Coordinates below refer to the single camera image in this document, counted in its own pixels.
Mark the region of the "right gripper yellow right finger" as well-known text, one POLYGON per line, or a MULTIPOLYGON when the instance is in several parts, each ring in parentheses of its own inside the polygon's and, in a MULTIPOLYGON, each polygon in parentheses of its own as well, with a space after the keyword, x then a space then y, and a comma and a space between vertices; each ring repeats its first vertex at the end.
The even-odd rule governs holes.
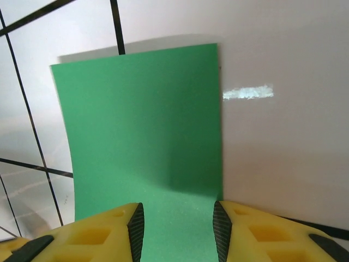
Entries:
POLYGON ((213 231, 219 261, 348 261, 325 232, 231 201, 216 201, 213 231))

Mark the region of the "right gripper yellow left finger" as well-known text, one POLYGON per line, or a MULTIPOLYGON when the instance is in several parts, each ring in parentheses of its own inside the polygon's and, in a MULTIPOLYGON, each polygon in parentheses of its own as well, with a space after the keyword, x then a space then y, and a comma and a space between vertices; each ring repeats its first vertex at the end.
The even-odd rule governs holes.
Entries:
POLYGON ((29 240, 1 241, 1 261, 140 261, 142 203, 129 203, 29 240))

